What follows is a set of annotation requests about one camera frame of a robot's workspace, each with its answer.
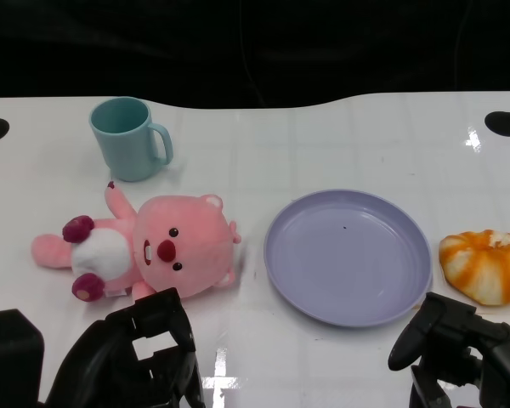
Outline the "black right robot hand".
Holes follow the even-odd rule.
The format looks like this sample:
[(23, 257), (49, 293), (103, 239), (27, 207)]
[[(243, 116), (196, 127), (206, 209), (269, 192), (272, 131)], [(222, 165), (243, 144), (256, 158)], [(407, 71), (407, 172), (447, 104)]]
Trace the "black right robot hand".
[(483, 407), (510, 407), (510, 325), (429, 292), (388, 357), (390, 370), (406, 367), (413, 380), (410, 407), (450, 407), (440, 381), (476, 386)]

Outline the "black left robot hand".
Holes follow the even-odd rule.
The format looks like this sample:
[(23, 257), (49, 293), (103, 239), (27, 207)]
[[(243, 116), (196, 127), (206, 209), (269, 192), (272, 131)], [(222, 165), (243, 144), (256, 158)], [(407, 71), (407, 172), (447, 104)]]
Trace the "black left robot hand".
[[(175, 346), (140, 359), (134, 341), (169, 333)], [(190, 321), (174, 288), (95, 321), (63, 360), (47, 407), (203, 407)]]

